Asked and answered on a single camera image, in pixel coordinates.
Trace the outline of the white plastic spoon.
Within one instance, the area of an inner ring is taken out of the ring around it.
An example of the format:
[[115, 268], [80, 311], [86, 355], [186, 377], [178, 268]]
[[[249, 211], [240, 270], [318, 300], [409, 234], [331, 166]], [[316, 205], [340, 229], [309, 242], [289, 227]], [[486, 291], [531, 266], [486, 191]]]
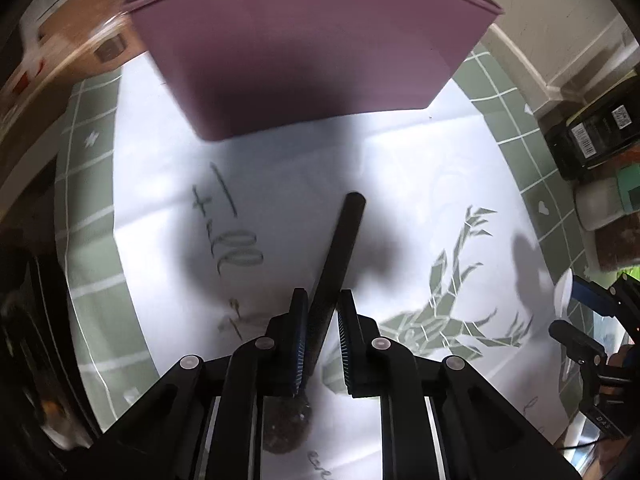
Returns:
[[557, 318], [568, 318], [568, 306], [572, 300], [573, 270], [566, 269], [554, 286], [553, 305]]

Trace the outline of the purple utensil holder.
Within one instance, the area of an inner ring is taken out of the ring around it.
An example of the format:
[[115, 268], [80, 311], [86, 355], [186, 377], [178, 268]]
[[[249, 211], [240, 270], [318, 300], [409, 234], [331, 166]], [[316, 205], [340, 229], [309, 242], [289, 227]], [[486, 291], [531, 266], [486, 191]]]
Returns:
[[427, 107], [501, 14], [494, 0], [126, 0], [124, 9], [205, 141]]

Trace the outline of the white jar green lid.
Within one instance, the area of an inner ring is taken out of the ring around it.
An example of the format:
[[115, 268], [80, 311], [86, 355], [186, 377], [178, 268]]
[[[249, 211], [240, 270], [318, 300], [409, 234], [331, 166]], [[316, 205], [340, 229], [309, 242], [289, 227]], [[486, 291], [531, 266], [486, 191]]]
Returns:
[[614, 177], [578, 185], [574, 199], [579, 223], [592, 232], [638, 212], [639, 186], [638, 164], [618, 170]]

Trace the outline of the black handled spoon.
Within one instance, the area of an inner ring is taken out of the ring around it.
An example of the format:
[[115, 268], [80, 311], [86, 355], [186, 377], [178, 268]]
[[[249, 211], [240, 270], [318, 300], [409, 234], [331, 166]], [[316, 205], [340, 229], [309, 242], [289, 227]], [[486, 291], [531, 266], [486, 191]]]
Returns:
[[329, 330], [337, 298], [352, 258], [365, 206], [366, 199], [358, 192], [351, 192], [344, 198], [331, 245], [326, 254], [326, 261], [307, 313], [305, 356], [298, 393], [288, 399], [265, 400], [262, 448], [269, 453], [276, 455], [291, 453], [308, 437], [312, 422], [312, 407], [306, 387], [314, 374]]

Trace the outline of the white green printed mat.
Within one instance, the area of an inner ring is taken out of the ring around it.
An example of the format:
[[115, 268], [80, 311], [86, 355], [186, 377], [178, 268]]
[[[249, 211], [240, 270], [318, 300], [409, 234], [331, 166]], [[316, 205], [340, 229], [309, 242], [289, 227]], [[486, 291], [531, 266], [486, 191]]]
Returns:
[[313, 290], [349, 192], [345, 286], [418, 356], [462, 356], [547, 439], [580, 396], [548, 334], [586, 259], [533, 114], [476, 48], [424, 110], [205, 142], [149, 55], [74, 85], [55, 180], [80, 377], [112, 426], [187, 354], [228, 356]]

